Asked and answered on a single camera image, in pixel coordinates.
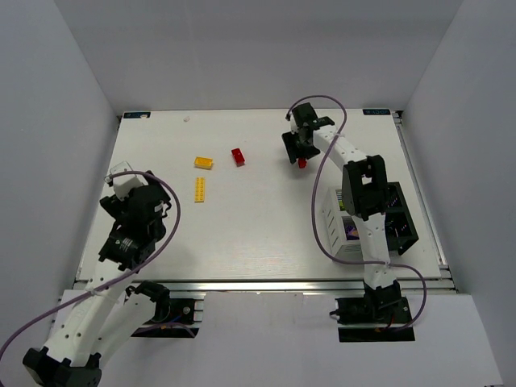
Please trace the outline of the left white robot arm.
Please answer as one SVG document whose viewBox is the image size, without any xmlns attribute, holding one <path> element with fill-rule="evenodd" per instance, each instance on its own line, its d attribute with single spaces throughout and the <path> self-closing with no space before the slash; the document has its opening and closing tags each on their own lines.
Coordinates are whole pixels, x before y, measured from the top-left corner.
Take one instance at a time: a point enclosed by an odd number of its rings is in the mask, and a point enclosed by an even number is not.
<svg viewBox="0 0 516 387">
<path fill-rule="evenodd" d="M 96 386 L 114 352 L 144 323 L 158 314 L 168 290 L 134 276 L 162 239 L 170 240 L 163 219 L 171 198 L 151 172 L 134 173 L 127 162 L 110 169 L 106 183 L 112 196 L 101 208 L 114 219 L 98 262 L 66 320 L 42 348 L 31 348 L 23 365 L 40 386 Z"/>
</svg>

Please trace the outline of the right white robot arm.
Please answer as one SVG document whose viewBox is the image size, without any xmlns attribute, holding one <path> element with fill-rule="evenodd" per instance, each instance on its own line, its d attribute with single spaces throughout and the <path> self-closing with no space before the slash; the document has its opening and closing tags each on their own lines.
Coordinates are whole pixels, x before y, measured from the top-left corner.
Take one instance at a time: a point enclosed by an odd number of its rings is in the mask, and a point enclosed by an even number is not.
<svg viewBox="0 0 516 387">
<path fill-rule="evenodd" d="M 291 129 L 281 137 L 292 164 L 322 154 L 311 204 L 315 204 L 314 196 L 323 166 L 327 160 L 331 160 L 342 173 L 343 205 L 359 234 L 361 262 L 336 257 L 331 257 L 331 260 L 364 267 L 364 297 L 356 305 L 338 307 L 331 312 L 331 316 L 340 323 L 373 324 L 391 321 L 393 309 L 399 306 L 402 296 L 390 266 L 385 234 L 389 190 L 384 159 L 379 155 L 367 155 L 347 140 L 343 135 L 344 125 L 336 127 L 330 118 L 318 117 L 307 97 L 296 101 L 289 108 L 285 119 L 291 122 Z"/>
</svg>

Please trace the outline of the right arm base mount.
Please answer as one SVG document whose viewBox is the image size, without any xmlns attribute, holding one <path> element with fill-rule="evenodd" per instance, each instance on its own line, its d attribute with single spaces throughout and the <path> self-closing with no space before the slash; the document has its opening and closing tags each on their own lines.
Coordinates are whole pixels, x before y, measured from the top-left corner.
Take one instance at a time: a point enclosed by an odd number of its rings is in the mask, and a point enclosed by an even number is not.
<svg viewBox="0 0 516 387">
<path fill-rule="evenodd" d="M 412 320 L 407 299 L 395 306 L 373 312 L 364 298 L 336 298 L 329 317 L 337 322 L 340 343 L 400 343 L 414 342 Z"/>
</svg>

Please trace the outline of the plain purple lego block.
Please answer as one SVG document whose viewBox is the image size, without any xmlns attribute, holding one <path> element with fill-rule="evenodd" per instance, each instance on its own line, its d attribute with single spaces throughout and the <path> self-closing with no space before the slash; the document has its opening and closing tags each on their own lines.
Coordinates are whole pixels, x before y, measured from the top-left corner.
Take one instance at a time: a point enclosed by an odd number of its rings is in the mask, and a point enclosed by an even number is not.
<svg viewBox="0 0 516 387">
<path fill-rule="evenodd" d="M 358 240 L 360 238 L 358 230 L 356 229 L 355 226 L 352 226 L 352 225 L 345 226 L 344 233 L 346 236 L 346 240 Z"/>
</svg>

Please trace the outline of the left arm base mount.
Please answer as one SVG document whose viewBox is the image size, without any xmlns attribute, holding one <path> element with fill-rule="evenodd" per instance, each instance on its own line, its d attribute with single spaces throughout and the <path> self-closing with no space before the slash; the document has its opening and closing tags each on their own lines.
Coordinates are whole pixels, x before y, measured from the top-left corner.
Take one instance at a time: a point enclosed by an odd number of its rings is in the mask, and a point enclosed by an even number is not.
<svg viewBox="0 0 516 387">
<path fill-rule="evenodd" d="M 168 305 L 131 336 L 151 339 L 193 339 L 202 322 L 204 301 L 201 298 L 172 295 Z"/>
</svg>

